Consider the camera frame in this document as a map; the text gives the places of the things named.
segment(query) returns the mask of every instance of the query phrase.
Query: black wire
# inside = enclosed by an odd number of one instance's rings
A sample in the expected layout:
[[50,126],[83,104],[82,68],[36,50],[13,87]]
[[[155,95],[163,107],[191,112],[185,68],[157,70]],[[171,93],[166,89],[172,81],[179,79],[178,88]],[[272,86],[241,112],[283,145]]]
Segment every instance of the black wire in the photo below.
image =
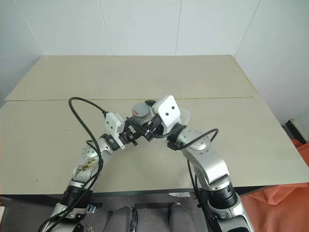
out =
[[197,185],[197,175],[195,175],[195,182],[193,180],[193,175],[192,175],[192,170],[191,170],[191,166],[190,166],[190,161],[187,159],[187,163],[188,163],[188,169],[189,169],[189,174],[190,174],[190,178],[191,178],[191,182],[192,182],[192,186],[193,186],[193,189],[194,189],[194,193],[197,197],[197,201],[198,201],[198,204],[200,205],[203,213],[204,213],[204,216],[205,216],[205,220],[206,222],[208,223],[208,225],[211,226],[211,228],[213,228],[213,223],[211,221],[211,219],[209,218],[208,214],[207,214],[207,211],[202,203],[202,197],[200,195],[200,192],[198,190],[198,185]]
[[208,131],[208,132],[202,134],[201,136],[195,138],[194,140],[188,142],[187,144],[185,144],[185,145],[183,145],[183,146],[181,146],[181,147],[178,147],[176,150],[182,150],[182,149],[184,149],[184,148],[186,148],[186,147],[192,145],[192,144],[195,143],[196,141],[198,141],[198,140],[204,138],[205,136],[207,136],[207,135],[209,135],[209,134],[211,134],[211,133],[213,133],[213,132],[215,132],[215,134],[214,134],[214,135],[212,136],[212,138],[211,138],[211,142],[212,142],[212,141],[214,140],[214,138],[217,136],[218,132],[219,132],[219,129],[217,129],[217,128],[211,129],[210,131]]
[[181,131],[182,129],[186,128],[187,126],[186,125],[181,125],[180,127],[177,127],[173,130],[171,130],[170,132],[166,133],[166,134],[155,134],[153,133],[152,131],[149,131],[149,133],[156,139],[163,139],[163,138],[166,138],[166,137],[169,137],[170,135],[178,132],[178,131]]
[[81,123],[81,125],[83,126],[83,128],[88,132],[89,136],[91,137],[93,143],[95,144],[95,147],[93,147],[91,145],[91,147],[96,151],[97,155],[98,155],[98,171],[88,180],[86,181],[86,183],[83,184],[82,188],[80,189],[80,191],[82,189],[84,189],[84,187],[93,179],[92,183],[89,185],[89,187],[85,190],[85,192],[74,202],[72,202],[65,210],[53,215],[52,217],[48,218],[47,220],[45,220],[42,225],[39,227],[38,232],[41,232],[41,230],[43,229],[43,227],[46,225],[46,223],[48,223],[49,221],[53,220],[54,218],[60,216],[61,214],[63,214],[51,227],[48,228],[48,230],[46,232],[50,232],[60,221],[62,221],[69,213],[70,211],[75,207],[75,205],[78,204],[78,202],[90,191],[90,189],[92,188],[92,186],[94,185],[94,183],[96,182],[97,178],[99,177],[99,174],[103,168],[103,159],[102,156],[100,155],[100,147],[98,145],[97,140],[95,139],[94,135],[92,134],[92,132],[90,131],[90,129],[87,127],[87,125],[83,122],[83,120],[79,117],[79,115],[77,114],[77,112],[75,111],[73,105],[72,105],[72,101],[73,100],[80,100],[83,102],[86,102],[96,108],[98,108],[104,115],[104,117],[106,117],[107,111],[103,110],[101,107],[99,107],[98,105],[96,105],[93,102],[90,102],[86,99],[83,98],[79,98],[79,97],[72,97],[69,99],[69,107],[72,110],[74,116],[77,118],[77,120]]
[[91,142],[93,142],[93,141],[92,140],[87,140],[86,144],[96,151],[97,149],[91,144]]

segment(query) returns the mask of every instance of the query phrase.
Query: beige tabletop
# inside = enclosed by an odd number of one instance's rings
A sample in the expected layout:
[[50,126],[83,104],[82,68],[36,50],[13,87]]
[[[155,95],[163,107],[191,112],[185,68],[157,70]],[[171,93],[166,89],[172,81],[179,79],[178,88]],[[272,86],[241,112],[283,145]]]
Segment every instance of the beige tabletop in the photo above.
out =
[[12,100],[254,97],[232,56],[44,56]]
[[[95,103],[123,117],[137,100]],[[224,158],[234,186],[260,186],[309,181],[309,169],[260,97],[177,100],[191,112],[189,126],[219,128],[213,142]],[[95,108],[75,102],[96,136],[105,133]],[[68,101],[10,101],[0,110],[2,194],[62,193],[81,156],[88,135]],[[191,189],[186,160],[162,140],[116,151],[104,166],[96,192]]]
[[[135,103],[167,94],[190,111],[190,127],[220,130],[213,146],[234,186],[309,182],[309,168],[232,56],[45,56],[0,109],[1,193],[64,191],[89,139],[70,97],[126,117]],[[106,132],[102,114],[74,104],[97,137]],[[162,140],[138,142],[113,154],[96,192],[192,188],[180,151]]]

